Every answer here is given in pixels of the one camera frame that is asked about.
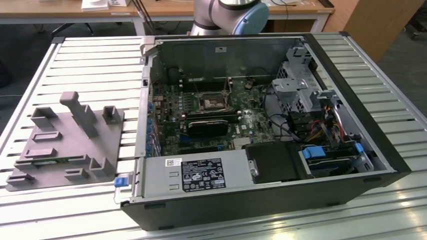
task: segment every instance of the barcode sticker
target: barcode sticker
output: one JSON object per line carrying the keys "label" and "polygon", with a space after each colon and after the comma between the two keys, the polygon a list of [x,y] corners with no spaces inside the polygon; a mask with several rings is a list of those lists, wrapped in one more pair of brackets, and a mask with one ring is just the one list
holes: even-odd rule
{"label": "barcode sticker", "polygon": [[181,166],[182,161],[183,161],[182,158],[170,158],[166,160],[166,166],[167,167]]}

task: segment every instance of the gray plastic part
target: gray plastic part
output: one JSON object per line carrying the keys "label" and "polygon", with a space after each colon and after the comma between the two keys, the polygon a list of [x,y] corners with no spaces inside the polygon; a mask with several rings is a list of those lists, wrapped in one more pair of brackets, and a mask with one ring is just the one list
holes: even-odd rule
{"label": "gray plastic part", "polygon": [[31,185],[35,180],[35,177],[27,173],[15,174],[9,176],[7,183],[14,187]]}
{"label": "gray plastic part", "polygon": [[[17,168],[7,180],[9,191],[102,183],[115,179],[125,111],[114,106],[106,107],[109,114],[106,109],[93,111],[90,106],[81,105],[78,98],[77,92],[63,94],[62,103],[71,106],[73,113],[57,114],[46,107],[35,110],[33,116],[41,124],[37,123],[17,160]],[[85,126],[95,129],[97,136],[89,137]]]}
{"label": "gray plastic part", "polygon": [[33,140],[35,142],[43,142],[43,141],[51,141],[55,139],[61,139],[63,137],[62,133],[59,131],[47,131],[38,133],[33,136]]}
{"label": "gray plastic part", "polygon": [[55,148],[29,149],[27,151],[25,151],[23,157],[27,159],[38,157],[55,157],[57,153],[58,152]]}
{"label": "gray plastic part", "polygon": [[106,177],[117,173],[117,168],[113,166],[106,157],[101,162],[95,158],[93,158],[89,169],[98,177]]}
{"label": "gray plastic part", "polygon": [[26,172],[27,170],[38,169],[38,166],[33,162],[23,162],[23,163],[17,162],[14,164],[14,167],[22,170],[23,172]]}
{"label": "gray plastic part", "polygon": [[53,126],[50,119],[58,117],[59,116],[50,107],[41,107],[34,111],[31,120],[43,131],[55,131],[55,127]]}
{"label": "gray plastic part", "polygon": [[102,117],[109,125],[121,122],[121,114],[115,106],[105,106]]}
{"label": "gray plastic part", "polygon": [[87,171],[83,168],[67,169],[65,177],[70,181],[85,180],[90,177]]}
{"label": "gray plastic part", "polygon": [[79,102],[79,93],[77,91],[66,91],[61,95],[61,104],[69,107],[75,122],[82,127],[86,135],[94,138],[99,135],[94,126],[95,116],[90,106],[82,106]]}
{"label": "gray plastic part", "polygon": [[83,157],[70,159],[69,162],[73,163],[74,165],[90,164],[91,163],[91,157],[89,155],[85,155]]}

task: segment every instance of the green circuit board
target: green circuit board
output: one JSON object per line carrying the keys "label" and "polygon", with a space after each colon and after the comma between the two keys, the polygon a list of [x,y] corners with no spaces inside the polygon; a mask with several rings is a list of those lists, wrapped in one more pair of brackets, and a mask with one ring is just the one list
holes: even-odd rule
{"label": "green circuit board", "polygon": [[213,151],[234,150],[234,140],[250,138],[253,143],[271,142],[275,140],[273,128],[261,108],[265,85],[246,88],[247,80],[234,80],[229,92],[227,107],[239,111],[239,123],[230,123],[225,136],[209,138],[190,138],[181,130],[183,113],[201,110],[202,96],[221,94],[222,91],[182,92],[178,86],[162,85],[155,90],[155,95],[163,96],[163,103],[158,103],[158,119],[162,126],[161,145],[162,155],[178,155],[186,150],[211,148]]}

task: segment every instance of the motherboard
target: motherboard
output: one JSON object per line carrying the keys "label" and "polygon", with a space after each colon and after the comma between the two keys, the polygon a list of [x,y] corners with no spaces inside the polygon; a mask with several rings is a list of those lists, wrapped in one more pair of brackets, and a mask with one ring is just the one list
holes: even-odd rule
{"label": "motherboard", "polygon": [[262,108],[266,87],[250,77],[154,84],[162,155],[235,150],[274,141]]}

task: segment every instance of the blue latch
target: blue latch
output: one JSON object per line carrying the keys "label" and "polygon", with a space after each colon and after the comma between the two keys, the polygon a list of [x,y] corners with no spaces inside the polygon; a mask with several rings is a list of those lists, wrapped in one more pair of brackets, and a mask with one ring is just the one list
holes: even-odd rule
{"label": "blue latch", "polygon": [[117,178],[114,179],[114,186],[115,186],[117,188],[130,186],[130,179],[129,179],[127,177],[117,177]]}
{"label": "blue latch", "polygon": [[326,151],[323,150],[322,146],[306,147],[306,149],[302,151],[302,154],[306,159],[328,156]]}
{"label": "blue latch", "polygon": [[223,148],[225,148],[225,144],[221,144],[217,146],[217,151],[223,151]]}
{"label": "blue latch", "polygon": [[356,145],[356,149],[358,150],[360,153],[364,153],[365,149],[361,143],[357,143]]}

